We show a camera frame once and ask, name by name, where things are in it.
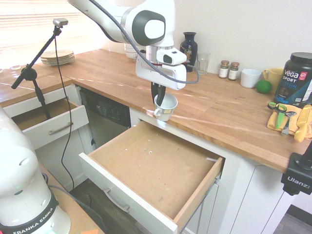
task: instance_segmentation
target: green lime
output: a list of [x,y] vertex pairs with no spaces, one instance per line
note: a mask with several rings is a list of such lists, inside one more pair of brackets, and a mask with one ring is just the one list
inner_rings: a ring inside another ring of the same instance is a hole
[[272,86],[271,86],[270,82],[268,82],[266,80],[261,80],[256,85],[257,91],[261,94],[268,93],[271,90],[271,88],[272,88]]

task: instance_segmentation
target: decorative vase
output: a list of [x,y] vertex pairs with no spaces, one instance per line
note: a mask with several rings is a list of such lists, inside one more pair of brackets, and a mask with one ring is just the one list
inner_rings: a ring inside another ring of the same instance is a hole
[[195,65],[196,56],[197,56],[197,43],[194,41],[194,37],[196,33],[193,32],[185,32],[183,33],[185,40],[180,45],[180,51],[183,52],[187,60],[184,64],[187,72],[192,72],[193,68],[188,67],[187,65]]

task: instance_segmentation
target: vega sport label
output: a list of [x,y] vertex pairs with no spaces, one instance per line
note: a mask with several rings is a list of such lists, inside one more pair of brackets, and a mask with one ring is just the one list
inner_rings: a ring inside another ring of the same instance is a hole
[[275,100],[295,106],[306,101],[312,91],[309,75],[311,76],[308,72],[285,69],[275,93]]

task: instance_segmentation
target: white wall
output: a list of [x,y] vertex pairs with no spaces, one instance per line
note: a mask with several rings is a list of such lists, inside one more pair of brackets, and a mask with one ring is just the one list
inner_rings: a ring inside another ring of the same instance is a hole
[[[144,0],[109,2],[135,6]],[[262,71],[284,67],[292,52],[312,52],[311,0],[176,0],[175,5],[175,47],[183,32],[197,32],[198,52],[212,54],[209,72],[218,73],[224,59],[240,62],[240,71]],[[123,45],[109,44],[123,52]]]

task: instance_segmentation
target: franka emika robot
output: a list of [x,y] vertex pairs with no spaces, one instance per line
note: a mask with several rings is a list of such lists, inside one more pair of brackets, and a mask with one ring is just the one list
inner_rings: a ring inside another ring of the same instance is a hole
[[[165,87],[179,90],[198,82],[186,81],[186,56],[173,47],[174,0],[147,0],[131,8],[105,0],[68,2],[94,20],[110,40],[146,46],[146,57],[139,53],[137,58],[136,74],[151,81],[157,103]],[[1,107],[0,165],[0,234],[68,234],[70,218],[48,188],[30,140]]]

